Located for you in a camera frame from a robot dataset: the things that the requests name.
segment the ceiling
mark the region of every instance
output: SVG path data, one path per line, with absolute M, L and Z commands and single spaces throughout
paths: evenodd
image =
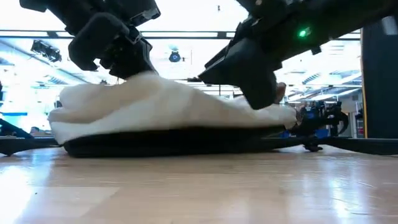
M 157 0 L 162 12 L 160 18 L 139 27 L 141 31 L 234 31 L 237 24 L 246 18 L 247 12 L 233 0 Z M 0 30 L 55 30 L 65 27 L 50 12 L 39 13 L 22 9 L 17 0 L 8 1 L 0 7 Z M 68 59 L 70 39 L 45 39 L 60 49 L 62 62 L 49 63 L 30 51 L 33 39 L 2 38 L 0 32 L 0 76 L 30 82 L 32 85 L 74 85 L 117 80 L 106 70 L 81 71 Z M 304 99 L 325 100 L 338 95 L 355 93 L 361 86 L 361 46 L 359 32 L 345 36 L 345 40 L 333 40 L 322 45 L 322 53 L 311 52 L 297 55 L 283 62 L 283 68 L 275 71 L 277 80 L 289 85 L 289 101 Z M 204 64 L 221 50 L 228 40 L 210 39 L 150 39 L 153 45 L 150 58 L 161 76 L 179 80 L 197 76 Z M 172 49 L 178 49 L 185 61 L 169 62 Z M 218 86 L 187 83 L 209 94 L 219 94 Z M 222 86 L 221 94 L 239 93 L 231 86 Z

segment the folded fabric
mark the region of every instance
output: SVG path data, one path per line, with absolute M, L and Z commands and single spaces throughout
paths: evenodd
M 63 144 L 95 134 L 187 127 L 261 128 L 296 122 L 294 109 L 272 105 L 252 110 L 244 97 L 225 100 L 144 72 L 120 85 L 83 84 L 60 93 L 50 112 L 55 139 Z

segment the black pillar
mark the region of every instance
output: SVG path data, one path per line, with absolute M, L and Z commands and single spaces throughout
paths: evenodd
M 398 35 L 382 22 L 362 29 L 362 69 L 367 137 L 398 138 Z

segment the fluorescent light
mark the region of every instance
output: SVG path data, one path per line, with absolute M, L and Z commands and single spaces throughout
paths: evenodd
M 361 34 L 346 34 L 339 37 L 339 39 L 360 39 Z
M 291 104 L 300 104 L 300 103 L 305 103 L 305 102 L 307 102 L 307 101 L 309 101 L 309 100 L 303 100 L 303 101 L 287 101 L 288 103 L 291 103 Z M 335 101 L 325 101 L 325 103 L 336 103 Z
M 354 89 L 354 90 L 344 91 L 344 92 L 340 93 L 339 96 L 348 95 L 348 94 L 353 93 L 353 92 L 355 92 L 355 91 L 357 91 L 357 90 L 359 90 L 359 88 Z
M 342 78 L 339 82 L 341 84 L 348 83 L 348 82 L 353 81 L 354 79 L 359 78 L 361 76 L 362 76 L 362 72 L 358 72 L 357 74 L 350 75 L 350 76 L 348 76 L 346 78 Z
M 1 36 L 12 36 L 12 37 L 48 37 L 47 32 L 30 32 L 30 31 L 0 31 Z
M 217 37 L 216 32 L 141 32 L 144 37 Z
M 57 32 L 57 35 L 59 36 L 59 37 L 74 37 L 74 36 L 72 36 L 72 35 L 70 35 L 70 34 L 68 34 L 68 32 Z
M 305 84 L 305 85 L 296 85 L 296 84 L 288 84 L 288 87 L 347 87 L 347 88 L 362 88 L 362 85 L 345 85 L 345 84 L 325 84 L 325 85 L 312 85 L 312 84 Z
M 334 96 L 335 96 L 334 94 L 318 95 L 318 96 L 314 96 L 313 98 L 311 98 L 311 100 L 324 100 L 324 99 L 331 98 Z
M 227 32 L 226 36 L 230 37 L 230 38 L 233 38 L 235 36 L 235 33 L 234 32 Z
M 206 84 L 204 84 L 203 82 L 188 82 L 188 81 L 186 81 L 186 80 L 174 80 L 175 82 L 178 82 L 178 83 L 182 83 L 182 84 L 186 84 L 186 85 L 189 85 L 189 84 L 196 84 L 196 85 L 206 85 Z

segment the green led light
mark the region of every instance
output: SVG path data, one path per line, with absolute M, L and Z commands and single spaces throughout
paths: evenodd
M 299 36 L 299 37 L 305 37 L 305 36 L 307 36 L 307 31 L 301 30 L 301 31 L 298 33 L 298 36 Z
M 311 29 L 308 27 L 306 29 L 302 29 L 298 32 L 298 37 L 304 38 L 308 37 L 311 34 Z

